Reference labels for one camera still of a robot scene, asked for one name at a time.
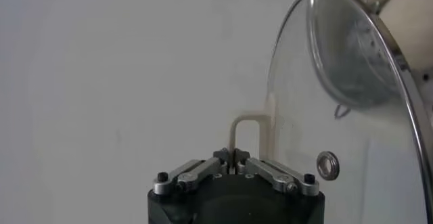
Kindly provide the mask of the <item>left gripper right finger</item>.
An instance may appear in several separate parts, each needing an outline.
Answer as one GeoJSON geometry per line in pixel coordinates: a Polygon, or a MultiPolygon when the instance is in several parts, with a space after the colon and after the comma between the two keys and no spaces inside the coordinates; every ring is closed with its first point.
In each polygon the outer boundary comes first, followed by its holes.
{"type": "Polygon", "coordinates": [[[247,151],[234,149],[233,168],[236,174],[247,178],[259,176],[272,188],[283,194],[300,194],[303,196],[318,196],[319,182],[312,174],[299,173],[274,160],[253,158],[247,151]]]}

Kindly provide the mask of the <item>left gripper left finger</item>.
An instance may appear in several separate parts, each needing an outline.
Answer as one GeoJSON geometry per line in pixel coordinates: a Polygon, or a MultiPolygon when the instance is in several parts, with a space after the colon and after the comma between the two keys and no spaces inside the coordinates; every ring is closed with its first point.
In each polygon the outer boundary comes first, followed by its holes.
{"type": "Polygon", "coordinates": [[[199,184],[216,174],[227,174],[233,162],[233,154],[223,148],[213,152],[207,160],[190,160],[170,172],[162,171],[153,180],[152,191],[159,196],[168,196],[175,191],[192,192],[199,184]]]}

